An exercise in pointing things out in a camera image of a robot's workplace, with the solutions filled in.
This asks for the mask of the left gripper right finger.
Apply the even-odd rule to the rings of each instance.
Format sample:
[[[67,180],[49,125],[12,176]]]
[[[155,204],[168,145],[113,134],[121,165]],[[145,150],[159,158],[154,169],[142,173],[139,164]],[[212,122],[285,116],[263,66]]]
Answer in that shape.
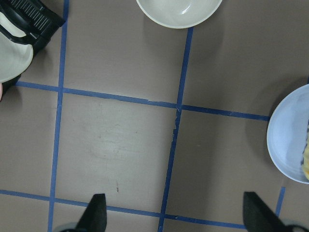
[[[243,193],[243,224],[248,232],[307,232],[301,225],[285,225],[253,191]]]

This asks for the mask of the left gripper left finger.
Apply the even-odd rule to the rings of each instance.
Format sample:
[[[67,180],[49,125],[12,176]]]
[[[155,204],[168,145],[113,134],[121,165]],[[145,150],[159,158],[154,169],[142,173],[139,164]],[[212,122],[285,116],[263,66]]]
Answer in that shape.
[[[94,194],[81,218],[73,227],[72,224],[58,226],[54,232],[104,232],[107,227],[106,196]]]

